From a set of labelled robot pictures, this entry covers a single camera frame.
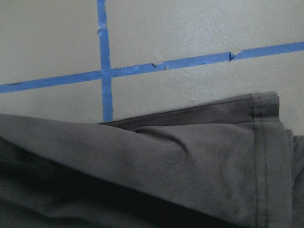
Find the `dark brown t-shirt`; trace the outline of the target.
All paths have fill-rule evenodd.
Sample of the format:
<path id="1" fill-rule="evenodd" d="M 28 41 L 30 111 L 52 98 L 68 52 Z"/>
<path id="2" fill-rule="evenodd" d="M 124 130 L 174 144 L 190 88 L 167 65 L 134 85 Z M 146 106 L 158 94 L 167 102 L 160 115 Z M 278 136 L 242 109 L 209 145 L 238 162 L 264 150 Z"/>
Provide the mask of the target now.
<path id="1" fill-rule="evenodd" d="M 301 228 L 274 92 L 108 123 L 0 116 L 3 228 Z"/>

